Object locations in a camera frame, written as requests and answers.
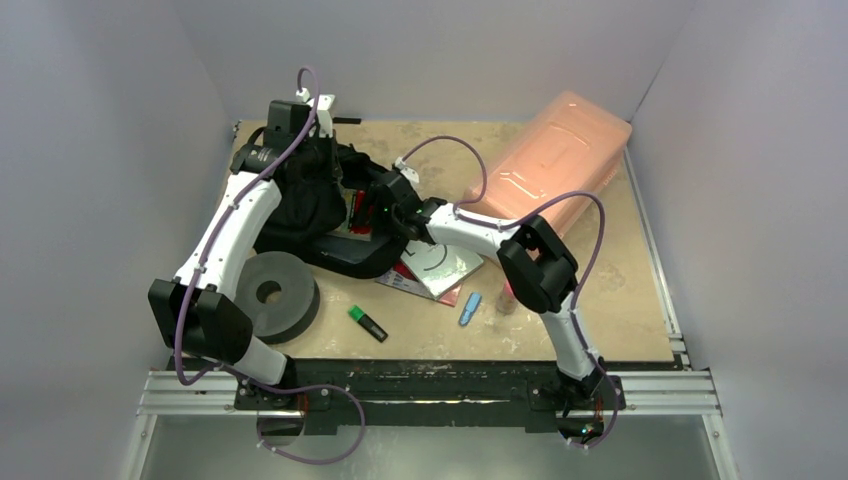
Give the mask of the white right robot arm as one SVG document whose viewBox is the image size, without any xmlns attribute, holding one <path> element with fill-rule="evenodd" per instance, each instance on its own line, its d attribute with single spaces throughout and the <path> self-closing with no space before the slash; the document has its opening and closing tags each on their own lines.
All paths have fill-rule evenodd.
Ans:
<svg viewBox="0 0 848 480">
<path fill-rule="evenodd" d="M 467 212 L 441 198 L 421 198 L 393 169 L 366 191 L 353 223 L 384 228 L 410 241 L 461 247 L 497 261 L 518 302 L 542 320 L 554 347 L 559 395 L 576 407 L 599 396 L 605 371 L 578 312 L 590 271 L 579 268 L 539 209 L 518 220 Z"/>
</svg>

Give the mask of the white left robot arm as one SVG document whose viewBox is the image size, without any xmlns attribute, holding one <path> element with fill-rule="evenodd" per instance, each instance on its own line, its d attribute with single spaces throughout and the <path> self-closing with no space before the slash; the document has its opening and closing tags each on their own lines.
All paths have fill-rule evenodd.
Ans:
<svg viewBox="0 0 848 480">
<path fill-rule="evenodd" d="M 184 360 L 194 356 L 209 361 L 210 369 L 227 368 L 260 383 L 259 395 L 272 408 L 287 408 L 297 399 L 289 357 L 254 334 L 234 300 L 250 250 L 282 200 L 274 174 L 307 138 L 334 138 L 334 103 L 334 95 L 306 89 L 299 90 L 297 101 L 283 103 L 286 147 L 280 153 L 262 149 L 254 168 L 236 165 L 193 253 L 172 279 L 151 284 L 148 300 L 182 384 L 192 385 L 208 371 L 186 375 Z"/>
</svg>

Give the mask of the black student backpack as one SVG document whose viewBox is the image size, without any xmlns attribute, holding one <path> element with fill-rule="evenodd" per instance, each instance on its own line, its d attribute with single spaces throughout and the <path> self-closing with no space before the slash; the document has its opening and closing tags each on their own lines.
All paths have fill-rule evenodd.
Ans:
<svg viewBox="0 0 848 480">
<path fill-rule="evenodd" d="M 260 229 L 253 250 L 285 252 L 334 273 L 357 279 L 377 278 L 400 260 L 408 240 L 389 231 L 366 209 L 366 240 L 334 235 L 351 219 L 346 189 L 369 193 L 388 169 L 351 145 L 306 138 L 278 166 L 270 181 L 282 198 Z"/>
</svg>

